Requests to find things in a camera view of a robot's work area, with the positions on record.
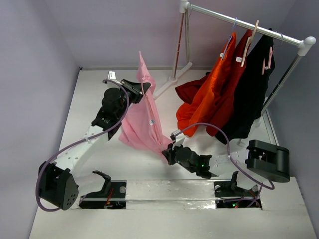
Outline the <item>pink t shirt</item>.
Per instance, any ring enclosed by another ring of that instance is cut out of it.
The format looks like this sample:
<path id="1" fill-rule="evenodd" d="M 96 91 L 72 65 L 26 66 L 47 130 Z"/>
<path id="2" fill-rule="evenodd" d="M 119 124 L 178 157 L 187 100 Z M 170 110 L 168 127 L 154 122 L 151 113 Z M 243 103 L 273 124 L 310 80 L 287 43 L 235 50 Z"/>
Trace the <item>pink t shirt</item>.
<path id="1" fill-rule="evenodd" d="M 153 93 L 156 88 L 156 81 L 149 73 L 141 53 L 139 53 L 139 68 L 136 74 L 136 79 L 139 83 L 151 83 L 148 93 L 152 96 L 152 108 L 156 117 L 155 121 L 162 143 L 161 145 L 157 144 L 153 128 L 149 124 L 150 117 L 148 115 L 144 97 L 138 104 L 132 104 L 128 109 L 128 112 L 122 121 L 122 133 L 119 136 L 119 141 L 137 150 L 151 151 L 156 154 L 163 163 L 167 164 L 167 160 L 161 152 L 167 149 L 171 140 L 162 132 L 159 113 L 153 97 Z"/>

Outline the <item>pink wire hanger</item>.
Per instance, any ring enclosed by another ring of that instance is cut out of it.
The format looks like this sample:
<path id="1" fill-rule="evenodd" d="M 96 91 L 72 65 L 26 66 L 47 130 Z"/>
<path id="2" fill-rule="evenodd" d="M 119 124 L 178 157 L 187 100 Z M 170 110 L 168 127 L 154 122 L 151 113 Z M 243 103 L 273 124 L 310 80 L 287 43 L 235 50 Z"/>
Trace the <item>pink wire hanger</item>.
<path id="1" fill-rule="evenodd" d="M 143 96 L 145 98 L 145 102 L 146 102 L 146 105 L 147 105 L 147 111 L 148 111 L 148 115 L 150 117 L 150 120 L 149 120 L 149 124 L 150 126 L 152 126 L 153 128 L 153 131 L 154 131 L 154 135 L 156 137 L 156 140 L 157 140 L 157 144 L 158 145 L 161 145 L 162 141 L 161 141 L 161 137 L 159 135 L 159 132 L 158 132 L 158 127 L 156 125 L 156 117 L 154 115 L 154 111 L 153 111 L 153 108 L 152 108 L 152 96 L 148 93 L 148 89 L 147 88 L 145 91 L 144 91 L 144 87 L 150 87 L 151 84 L 150 83 L 147 83 L 147 82 L 143 82 L 142 83 L 142 93 L 143 93 Z"/>

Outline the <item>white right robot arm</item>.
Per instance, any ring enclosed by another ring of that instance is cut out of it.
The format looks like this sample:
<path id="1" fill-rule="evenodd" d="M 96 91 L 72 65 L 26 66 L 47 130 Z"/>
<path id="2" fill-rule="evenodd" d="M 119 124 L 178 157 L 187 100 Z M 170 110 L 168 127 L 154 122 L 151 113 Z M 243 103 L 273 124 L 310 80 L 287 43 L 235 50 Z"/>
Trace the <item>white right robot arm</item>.
<path id="1" fill-rule="evenodd" d="M 246 149 L 230 155 L 199 155 L 189 147 L 168 145 L 162 152 L 169 165 L 181 167 L 203 179 L 211 179 L 237 172 L 237 179 L 229 183 L 234 195 L 241 195 L 255 185 L 268 186 L 266 181 L 290 181 L 290 151 L 287 148 L 251 140 Z"/>

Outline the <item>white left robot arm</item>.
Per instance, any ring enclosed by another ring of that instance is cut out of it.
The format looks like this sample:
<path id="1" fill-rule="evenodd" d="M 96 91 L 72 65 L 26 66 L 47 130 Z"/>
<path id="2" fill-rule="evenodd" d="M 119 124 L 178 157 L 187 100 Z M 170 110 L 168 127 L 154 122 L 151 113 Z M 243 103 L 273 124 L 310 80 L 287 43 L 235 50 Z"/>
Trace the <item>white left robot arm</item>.
<path id="1" fill-rule="evenodd" d="M 35 198 L 46 212 L 68 210 L 79 195 L 76 172 L 107 143 L 122 125 L 130 105 L 138 104 L 151 87 L 150 83 L 112 80 L 115 87 L 104 92 L 101 107 L 86 134 L 62 148 L 43 162 L 38 170 Z"/>

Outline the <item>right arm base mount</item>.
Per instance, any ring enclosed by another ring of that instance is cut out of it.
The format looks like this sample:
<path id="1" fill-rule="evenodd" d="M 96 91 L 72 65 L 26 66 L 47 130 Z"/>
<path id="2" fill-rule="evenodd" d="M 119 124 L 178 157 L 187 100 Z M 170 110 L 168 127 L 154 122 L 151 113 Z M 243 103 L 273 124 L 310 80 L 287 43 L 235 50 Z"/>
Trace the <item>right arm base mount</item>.
<path id="1" fill-rule="evenodd" d="M 214 181 L 215 204 L 218 209 L 262 208 L 259 190 L 242 189 L 237 186 L 238 171 L 228 181 Z"/>

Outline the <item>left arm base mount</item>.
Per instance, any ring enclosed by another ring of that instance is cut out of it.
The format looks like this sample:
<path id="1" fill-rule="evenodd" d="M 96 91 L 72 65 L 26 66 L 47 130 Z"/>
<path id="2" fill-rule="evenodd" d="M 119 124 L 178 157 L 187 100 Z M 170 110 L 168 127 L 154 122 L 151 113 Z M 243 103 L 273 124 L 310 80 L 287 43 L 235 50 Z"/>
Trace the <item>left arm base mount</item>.
<path id="1" fill-rule="evenodd" d="M 81 209 L 125 209 L 126 180 L 115 180 L 102 171 L 94 170 L 94 181 L 88 187 L 88 193 L 81 193 L 79 208 Z"/>

